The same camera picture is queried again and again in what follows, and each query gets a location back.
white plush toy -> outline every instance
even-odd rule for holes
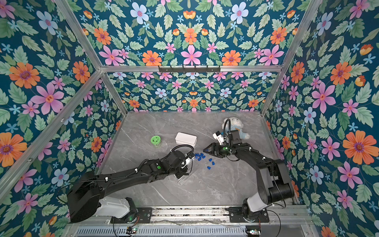
[[[239,120],[236,117],[230,117],[230,118],[224,119],[224,123],[221,125],[222,130],[224,130],[224,124],[225,124],[227,119],[230,119],[230,121],[231,121],[231,123],[230,123],[230,130],[231,131],[238,130],[241,139],[249,139],[250,138],[250,135],[248,133],[242,132],[243,123],[241,120]],[[225,131],[227,132],[228,129],[229,129],[229,124],[226,125]]]

black cable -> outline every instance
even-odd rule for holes
[[[278,231],[278,234],[275,236],[275,237],[278,237],[278,235],[279,235],[279,233],[280,233],[280,229],[282,228],[282,222],[280,221],[280,217],[279,217],[279,215],[276,213],[276,212],[274,212],[275,213],[275,215],[278,217],[278,219],[279,219],[279,231]]]

green lid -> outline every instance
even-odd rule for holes
[[[153,145],[158,145],[159,143],[161,143],[161,137],[160,136],[154,136],[151,138],[150,141]]]

white box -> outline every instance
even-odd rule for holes
[[[196,145],[197,137],[194,135],[178,132],[178,134],[175,137],[176,143],[177,144],[188,144],[191,146]]]

gray marble surface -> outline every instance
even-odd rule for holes
[[[177,145],[175,137],[178,132],[197,136],[194,148],[195,153],[200,153],[216,141],[212,134],[222,131],[221,124],[224,118],[229,117],[237,117],[243,122],[243,131],[251,136],[245,140],[247,143],[263,155],[273,157],[258,113],[129,113],[102,174],[137,167],[144,159],[164,157]],[[158,148],[150,143],[153,135],[162,138],[162,145]],[[208,161],[209,158],[213,158],[215,165]],[[207,155],[206,159],[195,162],[199,164],[198,170],[183,184],[179,184],[174,176],[169,176],[164,180],[120,190],[110,196],[131,197],[137,206],[241,205],[245,198],[257,192],[255,170],[244,161],[231,162],[226,158]]]

